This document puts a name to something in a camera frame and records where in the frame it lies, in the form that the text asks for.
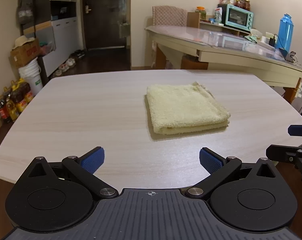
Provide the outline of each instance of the cardboard box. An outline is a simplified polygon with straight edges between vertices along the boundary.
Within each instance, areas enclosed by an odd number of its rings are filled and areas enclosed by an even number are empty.
[[[39,40],[35,39],[11,51],[11,61],[17,67],[24,67],[40,54]]]

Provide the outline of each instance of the hat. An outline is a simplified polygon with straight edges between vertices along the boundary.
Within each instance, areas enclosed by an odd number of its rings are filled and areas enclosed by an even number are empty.
[[[28,42],[34,41],[34,40],[35,40],[35,38],[33,38],[33,37],[32,38],[27,38],[26,36],[22,35],[22,36],[20,36],[19,38],[17,38],[15,40],[13,49],[15,49],[17,47],[20,47],[20,46],[22,46],[22,45],[24,45]]]

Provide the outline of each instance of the bucket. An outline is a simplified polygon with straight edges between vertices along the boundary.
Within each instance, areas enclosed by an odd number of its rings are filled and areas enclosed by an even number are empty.
[[[43,88],[40,72],[41,68],[38,65],[37,58],[32,60],[28,65],[19,68],[20,77],[29,83],[34,96]]]

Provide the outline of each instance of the gray bag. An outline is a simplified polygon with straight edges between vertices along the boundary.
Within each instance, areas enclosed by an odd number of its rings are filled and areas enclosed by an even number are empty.
[[[20,24],[33,22],[32,0],[20,0],[17,17]]]

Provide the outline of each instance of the white wooden table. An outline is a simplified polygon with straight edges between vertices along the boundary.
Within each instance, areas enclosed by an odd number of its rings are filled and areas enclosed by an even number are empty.
[[[251,73],[269,86],[287,88],[285,98],[292,102],[302,80],[302,68],[245,38],[182,26],[150,26],[146,30],[175,69],[181,68],[184,54],[208,62],[208,70]]]
[[[226,129],[162,136],[153,133],[147,86],[206,86],[231,113]],[[199,151],[208,147],[243,162],[265,156],[270,144],[299,146],[287,128],[301,115],[251,74],[150,70],[95,73],[51,80],[14,123],[0,146],[0,179],[15,183],[36,156],[60,162],[96,146],[105,162],[95,173],[123,188],[179,188],[208,176]]]

